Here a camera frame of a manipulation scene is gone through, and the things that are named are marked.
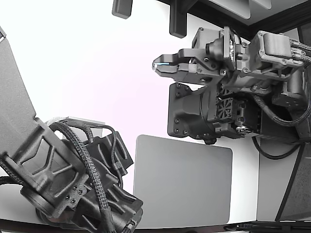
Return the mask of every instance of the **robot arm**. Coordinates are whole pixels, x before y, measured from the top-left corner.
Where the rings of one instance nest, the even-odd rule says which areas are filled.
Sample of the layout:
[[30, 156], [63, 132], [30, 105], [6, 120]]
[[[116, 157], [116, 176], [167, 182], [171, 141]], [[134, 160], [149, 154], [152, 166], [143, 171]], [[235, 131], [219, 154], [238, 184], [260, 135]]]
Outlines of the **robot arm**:
[[[37, 118], [1, 29], [0, 80], [0, 166], [11, 177], [0, 183], [22, 185], [21, 194], [47, 224], [92, 233], [133, 231], [142, 201], [122, 189], [133, 161], [120, 134], [99, 122], [67, 117], [46, 124]], [[88, 141], [71, 127], [84, 130]], [[93, 138], [90, 128], [112, 134]]]
[[[154, 71], [170, 86], [168, 134], [214, 144], [217, 138], [260, 136], [286, 143], [311, 140], [310, 47], [259, 31], [242, 43], [229, 27], [200, 28], [192, 49], [161, 55]], [[182, 83], [203, 87], [192, 91]]]

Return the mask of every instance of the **white backdrop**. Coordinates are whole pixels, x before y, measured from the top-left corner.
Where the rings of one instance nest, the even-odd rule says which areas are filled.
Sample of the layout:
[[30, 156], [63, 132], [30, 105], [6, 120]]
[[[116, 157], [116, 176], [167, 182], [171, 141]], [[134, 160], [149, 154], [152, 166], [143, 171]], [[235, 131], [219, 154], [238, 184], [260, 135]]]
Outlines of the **white backdrop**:
[[[138, 135], [169, 137], [168, 91], [173, 80], [157, 76], [152, 61], [190, 48], [199, 27], [218, 27], [189, 16], [188, 36], [179, 39], [169, 34], [167, 5], [134, 0], [132, 16], [124, 20], [111, 15], [112, 2], [2, 0], [0, 25], [38, 117], [106, 122], [121, 133], [134, 158]], [[217, 145], [233, 150], [230, 222], [255, 220], [258, 152], [250, 139], [223, 138]], [[124, 182], [133, 192], [134, 166]], [[19, 189], [0, 188], [0, 218], [37, 222]]]

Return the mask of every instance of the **black bracket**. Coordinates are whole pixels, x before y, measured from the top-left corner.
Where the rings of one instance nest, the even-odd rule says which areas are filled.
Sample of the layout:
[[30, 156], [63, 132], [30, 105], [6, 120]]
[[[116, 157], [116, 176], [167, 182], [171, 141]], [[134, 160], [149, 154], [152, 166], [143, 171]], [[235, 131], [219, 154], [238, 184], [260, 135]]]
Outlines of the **black bracket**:
[[112, 14], [114, 16], [127, 19], [132, 13], [133, 0], [114, 0]]
[[6, 37], [4, 30], [0, 27], [0, 38]]
[[198, 0], [172, 0], [170, 34], [179, 38], [187, 35], [187, 12]]

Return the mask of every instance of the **gray pad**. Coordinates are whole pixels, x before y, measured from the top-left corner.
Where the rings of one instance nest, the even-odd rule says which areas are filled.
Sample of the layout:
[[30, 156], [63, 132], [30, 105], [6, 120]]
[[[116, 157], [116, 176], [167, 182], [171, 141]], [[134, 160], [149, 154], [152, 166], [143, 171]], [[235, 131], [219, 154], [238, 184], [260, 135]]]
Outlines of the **gray pad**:
[[134, 195], [141, 229], [223, 225], [229, 221], [232, 150], [140, 135]]

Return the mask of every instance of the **screw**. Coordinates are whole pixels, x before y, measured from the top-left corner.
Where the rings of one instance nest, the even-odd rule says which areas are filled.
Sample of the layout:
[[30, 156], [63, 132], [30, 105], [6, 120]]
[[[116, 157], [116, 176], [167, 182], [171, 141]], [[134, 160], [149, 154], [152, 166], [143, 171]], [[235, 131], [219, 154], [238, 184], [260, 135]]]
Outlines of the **screw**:
[[245, 42], [243, 42], [243, 43], [242, 43], [242, 47], [243, 47], [243, 48], [247, 48], [247, 47], [248, 47], [248, 44], [246, 44]]
[[244, 72], [245, 74], [247, 74], [247, 73], [249, 73], [249, 69], [246, 68], [246, 67], [244, 67], [244, 68], [243, 68], [243, 72]]

